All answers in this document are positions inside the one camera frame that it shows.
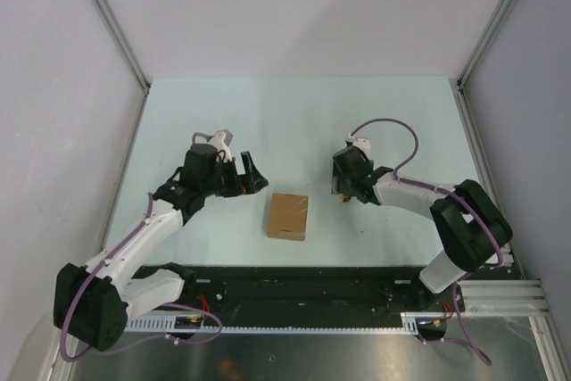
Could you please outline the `brown cardboard express box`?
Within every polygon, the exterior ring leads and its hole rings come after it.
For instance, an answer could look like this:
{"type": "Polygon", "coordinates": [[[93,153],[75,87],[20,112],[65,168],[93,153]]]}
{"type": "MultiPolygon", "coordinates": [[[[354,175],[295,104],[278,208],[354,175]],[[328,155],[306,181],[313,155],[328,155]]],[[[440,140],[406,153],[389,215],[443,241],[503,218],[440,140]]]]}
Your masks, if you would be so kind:
{"type": "Polygon", "coordinates": [[[273,193],[270,200],[267,236],[274,239],[304,241],[308,209],[307,195],[273,193]]]}

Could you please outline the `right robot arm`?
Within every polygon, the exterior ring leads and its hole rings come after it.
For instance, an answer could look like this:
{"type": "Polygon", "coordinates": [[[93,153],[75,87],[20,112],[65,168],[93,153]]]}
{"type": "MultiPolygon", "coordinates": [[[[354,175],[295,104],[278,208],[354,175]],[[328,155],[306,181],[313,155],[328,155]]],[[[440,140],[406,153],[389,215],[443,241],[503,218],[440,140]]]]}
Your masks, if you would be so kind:
{"type": "Polygon", "coordinates": [[[433,221],[443,250],[411,281],[411,299],[431,311],[444,293],[481,269],[492,257],[504,265],[501,248],[513,237],[510,224],[471,179],[442,186],[400,176],[393,169],[374,167],[365,152],[347,145],[332,157],[332,190],[346,200],[396,207],[433,221]]]}

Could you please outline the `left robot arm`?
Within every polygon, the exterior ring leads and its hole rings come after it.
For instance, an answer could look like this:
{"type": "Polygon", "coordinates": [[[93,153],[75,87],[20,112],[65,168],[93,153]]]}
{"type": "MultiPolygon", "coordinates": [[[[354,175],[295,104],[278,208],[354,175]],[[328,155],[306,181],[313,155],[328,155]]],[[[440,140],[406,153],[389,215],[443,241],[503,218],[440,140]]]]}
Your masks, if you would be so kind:
{"type": "Polygon", "coordinates": [[[268,180],[248,152],[240,154],[244,172],[225,142],[193,144],[184,163],[147,196],[140,220],[111,249],[86,263],[66,264],[58,273],[54,293],[54,325],[61,330],[60,353],[66,361],[66,340],[73,336],[99,352],[119,340],[128,323],[161,306],[184,310],[197,298],[192,275],[167,263],[148,277],[134,276],[152,253],[199,212],[211,196],[255,195],[268,180]]]}

